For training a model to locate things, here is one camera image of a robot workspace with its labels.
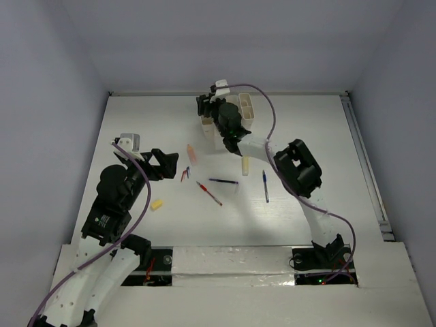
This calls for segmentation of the yellow eraser block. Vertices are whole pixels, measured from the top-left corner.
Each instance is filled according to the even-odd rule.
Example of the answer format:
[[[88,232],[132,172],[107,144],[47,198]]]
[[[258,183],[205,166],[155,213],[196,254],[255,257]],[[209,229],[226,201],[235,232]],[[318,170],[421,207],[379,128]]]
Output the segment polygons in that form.
[[[162,200],[156,200],[151,204],[151,210],[156,211],[157,209],[161,208],[163,205]]]

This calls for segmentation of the yellow highlighter marker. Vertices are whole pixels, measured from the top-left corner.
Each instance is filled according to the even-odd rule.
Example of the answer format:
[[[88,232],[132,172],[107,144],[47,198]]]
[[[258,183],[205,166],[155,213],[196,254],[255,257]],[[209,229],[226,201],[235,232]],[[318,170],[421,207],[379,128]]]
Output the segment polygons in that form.
[[[241,158],[241,172],[243,176],[249,175],[249,158],[248,157],[242,157]]]

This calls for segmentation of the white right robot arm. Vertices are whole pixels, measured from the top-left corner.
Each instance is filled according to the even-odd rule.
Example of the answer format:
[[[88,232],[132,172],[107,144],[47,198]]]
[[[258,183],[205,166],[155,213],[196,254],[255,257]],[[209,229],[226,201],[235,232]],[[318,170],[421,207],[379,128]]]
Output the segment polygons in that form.
[[[334,230],[332,219],[336,216],[326,209],[320,189],[322,169],[307,145],[296,139],[283,150],[276,150],[268,138],[254,136],[251,133],[253,102],[248,93],[229,95],[228,91],[218,90],[198,96],[196,103],[206,135],[221,137],[230,153],[269,163],[285,190],[300,202],[312,245],[293,251],[294,269],[332,270],[337,274],[346,271],[355,249],[347,248],[342,236]]]

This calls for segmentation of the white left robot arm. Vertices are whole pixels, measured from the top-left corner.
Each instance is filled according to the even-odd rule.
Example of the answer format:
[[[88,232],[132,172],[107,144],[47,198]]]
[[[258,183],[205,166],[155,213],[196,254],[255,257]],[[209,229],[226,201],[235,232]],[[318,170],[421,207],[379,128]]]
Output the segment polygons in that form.
[[[133,233],[130,210],[152,181],[173,179],[178,153],[116,147],[81,229],[70,272],[43,299],[29,326],[97,326],[110,299],[135,269],[153,261],[151,242]]]

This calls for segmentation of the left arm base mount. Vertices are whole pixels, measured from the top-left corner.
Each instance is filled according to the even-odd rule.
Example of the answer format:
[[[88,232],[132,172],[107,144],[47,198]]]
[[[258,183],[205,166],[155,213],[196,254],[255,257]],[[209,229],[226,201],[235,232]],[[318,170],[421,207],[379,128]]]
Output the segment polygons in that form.
[[[150,259],[141,264],[125,280],[122,286],[166,287],[172,285],[172,247],[153,247]]]

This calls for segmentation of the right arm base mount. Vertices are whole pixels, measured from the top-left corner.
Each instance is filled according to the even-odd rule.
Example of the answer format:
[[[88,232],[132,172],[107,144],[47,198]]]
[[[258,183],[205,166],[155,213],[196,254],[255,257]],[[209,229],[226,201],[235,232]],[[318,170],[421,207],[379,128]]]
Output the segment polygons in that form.
[[[358,285],[353,261],[344,267],[350,255],[350,246],[337,234],[326,247],[312,243],[293,248],[288,264],[294,270],[296,285]]]

